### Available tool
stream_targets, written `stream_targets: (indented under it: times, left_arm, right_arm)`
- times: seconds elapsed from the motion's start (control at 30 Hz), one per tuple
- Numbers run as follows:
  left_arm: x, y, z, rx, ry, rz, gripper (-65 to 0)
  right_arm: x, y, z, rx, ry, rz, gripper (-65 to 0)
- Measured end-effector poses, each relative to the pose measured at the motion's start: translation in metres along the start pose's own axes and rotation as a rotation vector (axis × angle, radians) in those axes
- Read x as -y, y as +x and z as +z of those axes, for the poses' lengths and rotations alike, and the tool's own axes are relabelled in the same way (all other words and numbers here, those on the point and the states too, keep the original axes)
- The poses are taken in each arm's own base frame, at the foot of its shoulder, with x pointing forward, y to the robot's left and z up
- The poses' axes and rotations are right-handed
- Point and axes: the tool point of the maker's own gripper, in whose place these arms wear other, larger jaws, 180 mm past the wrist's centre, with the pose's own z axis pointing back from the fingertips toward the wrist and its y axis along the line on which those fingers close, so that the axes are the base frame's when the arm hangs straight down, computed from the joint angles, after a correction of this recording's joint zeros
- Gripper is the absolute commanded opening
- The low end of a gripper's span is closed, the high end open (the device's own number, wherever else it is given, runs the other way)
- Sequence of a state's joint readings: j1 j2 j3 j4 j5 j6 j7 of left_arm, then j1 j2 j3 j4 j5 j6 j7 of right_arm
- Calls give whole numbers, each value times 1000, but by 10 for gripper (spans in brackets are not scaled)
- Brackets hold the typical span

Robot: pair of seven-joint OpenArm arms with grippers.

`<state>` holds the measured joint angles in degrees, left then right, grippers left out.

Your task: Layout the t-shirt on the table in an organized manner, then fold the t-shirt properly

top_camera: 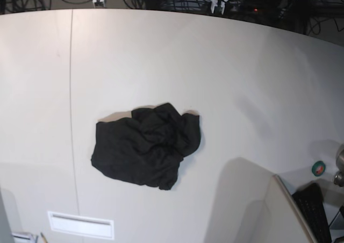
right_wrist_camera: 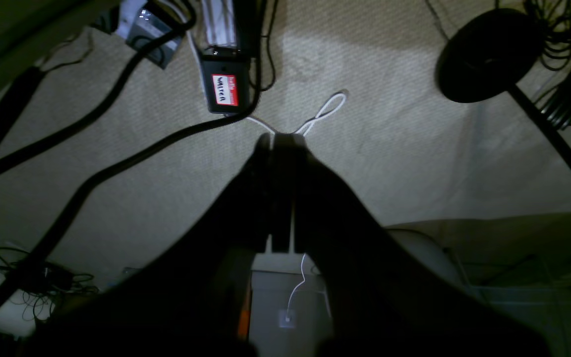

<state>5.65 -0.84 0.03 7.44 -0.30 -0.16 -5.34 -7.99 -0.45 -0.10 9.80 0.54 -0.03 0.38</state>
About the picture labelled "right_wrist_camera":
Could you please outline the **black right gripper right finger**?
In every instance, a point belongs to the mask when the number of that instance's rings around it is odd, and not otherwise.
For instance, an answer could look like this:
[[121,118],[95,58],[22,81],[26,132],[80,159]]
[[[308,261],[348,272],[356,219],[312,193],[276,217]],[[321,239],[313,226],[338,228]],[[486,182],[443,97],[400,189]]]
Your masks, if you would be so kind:
[[326,282],[334,336],[320,357],[549,357],[539,332],[424,266],[372,217],[301,135],[272,142],[272,249]]

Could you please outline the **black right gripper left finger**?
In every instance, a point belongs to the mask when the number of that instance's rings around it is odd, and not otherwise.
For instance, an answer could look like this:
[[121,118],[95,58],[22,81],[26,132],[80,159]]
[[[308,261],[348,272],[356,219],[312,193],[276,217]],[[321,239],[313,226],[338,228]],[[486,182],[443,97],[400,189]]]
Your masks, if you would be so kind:
[[33,335],[35,357],[256,357],[238,336],[255,255],[267,246],[270,137],[195,225],[116,288]]

